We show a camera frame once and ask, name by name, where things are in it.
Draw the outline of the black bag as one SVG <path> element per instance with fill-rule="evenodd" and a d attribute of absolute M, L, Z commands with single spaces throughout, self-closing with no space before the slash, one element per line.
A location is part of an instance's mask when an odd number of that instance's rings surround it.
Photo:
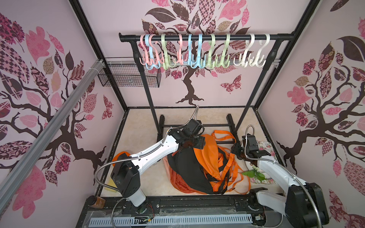
<path fill-rule="evenodd" d="M 183 193 L 213 195 L 213 187 L 198 162 L 193 147 L 180 149 L 163 158 L 172 186 Z"/>

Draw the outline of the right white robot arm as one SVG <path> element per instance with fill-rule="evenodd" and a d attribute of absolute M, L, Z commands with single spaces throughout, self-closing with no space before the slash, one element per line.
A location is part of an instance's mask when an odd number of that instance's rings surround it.
<path fill-rule="evenodd" d="M 285 216 L 294 228 L 321 228 L 329 224 L 323 191 L 316 183 L 309 183 L 278 163 L 266 150 L 259 149 L 254 135 L 246 134 L 236 142 L 232 152 L 239 160 L 251 162 L 269 175 L 284 191 L 284 195 L 264 188 L 251 192 L 256 203 Z"/>

